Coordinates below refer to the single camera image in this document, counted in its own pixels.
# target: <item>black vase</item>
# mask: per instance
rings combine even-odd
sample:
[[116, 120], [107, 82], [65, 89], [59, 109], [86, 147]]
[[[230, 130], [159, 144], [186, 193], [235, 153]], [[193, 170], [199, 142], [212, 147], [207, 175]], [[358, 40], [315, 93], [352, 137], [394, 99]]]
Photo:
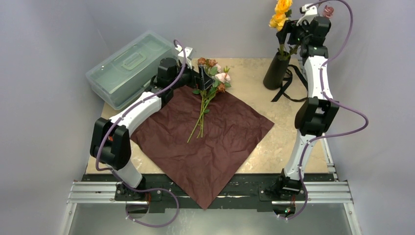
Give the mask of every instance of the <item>black vase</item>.
[[277, 52], [272, 60], [270, 67], [264, 77], [264, 86], [269, 90], [276, 90], [282, 87], [282, 80], [290, 63], [291, 56], [287, 60], [278, 59], [280, 53]]

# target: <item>container lid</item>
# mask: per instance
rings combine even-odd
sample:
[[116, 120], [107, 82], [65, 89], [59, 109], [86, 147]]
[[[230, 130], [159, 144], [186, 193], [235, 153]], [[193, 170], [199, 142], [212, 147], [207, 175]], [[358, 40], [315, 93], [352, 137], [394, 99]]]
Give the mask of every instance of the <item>container lid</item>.
[[[129, 79], [171, 50], [173, 44], [161, 36], [147, 31], [134, 41], [95, 66], [87, 76], [108, 94], [113, 94]], [[137, 90], [149, 81], [148, 74], [135, 77]]]

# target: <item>yellow flower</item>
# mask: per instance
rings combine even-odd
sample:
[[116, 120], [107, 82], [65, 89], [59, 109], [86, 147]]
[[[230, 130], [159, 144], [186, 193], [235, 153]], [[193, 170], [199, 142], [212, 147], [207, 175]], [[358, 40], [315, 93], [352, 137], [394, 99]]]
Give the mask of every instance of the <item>yellow flower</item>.
[[278, 0], [277, 6], [275, 7], [275, 13], [287, 12], [292, 4], [293, 0]]
[[285, 16], [285, 13], [277, 13], [271, 18], [270, 27], [277, 28], [280, 31], [287, 20], [288, 18]]

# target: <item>gray floor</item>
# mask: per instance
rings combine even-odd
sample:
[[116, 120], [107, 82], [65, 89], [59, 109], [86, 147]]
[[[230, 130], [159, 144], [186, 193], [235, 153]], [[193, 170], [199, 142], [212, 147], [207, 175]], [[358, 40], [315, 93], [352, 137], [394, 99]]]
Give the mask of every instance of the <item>gray floor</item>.
[[[288, 222], [277, 219], [274, 213], [255, 210], [181, 209], [172, 224], [156, 229], [126, 220], [124, 207], [122, 204], [78, 204], [69, 234], [351, 235], [343, 204], [308, 204], [299, 217]], [[161, 224], [174, 212], [168, 209], [164, 214], [147, 214], [141, 221]]]

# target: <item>black ribbon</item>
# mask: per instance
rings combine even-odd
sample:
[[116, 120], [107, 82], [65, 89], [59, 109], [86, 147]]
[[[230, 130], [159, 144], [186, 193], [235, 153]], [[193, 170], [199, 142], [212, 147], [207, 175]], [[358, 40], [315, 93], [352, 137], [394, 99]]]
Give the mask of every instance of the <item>black ribbon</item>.
[[[295, 65], [288, 65], [288, 67], [292, 67], [294, 69], [294, 71], [296, 72], [297, 76], [299, 77], [301, 83], [305, 86], [305, 88], [307, 89], [307, 92], [308, 92], [308, 83], [307, 83], [307, 80], [305, 80], [305, 78], [302, 75], [302, 73], [299, 70], [299, 68], [297, 66], [295, 66]], [[304, 102], [304, 101], [306, 101], [307, 98], [308, 98], [308, 96], [307, 97], [304, 97], [302, 99], [293, 99], [293, 98], [291, 98], [289, 95], [287, 95], [285, 93], [285, 91], [287, 90], [287, 88], [293, 82], [293, 72], [291, 72], [291, 70], [289, 70], [287, 68], [286, 74], [288, 75], [288, 77], [285, 77], [283, 79], [283, 81], [286, 81], [286, 83], [281, 87], [281, 89], [279, 90], [279, 92], [277, 93], [277, 95], [273, 98], [273, 100], [271, 100], [271, 102], [277, 102], [282, 95], [285, 96], [290, 101], [293, 101], [293, 102]]]

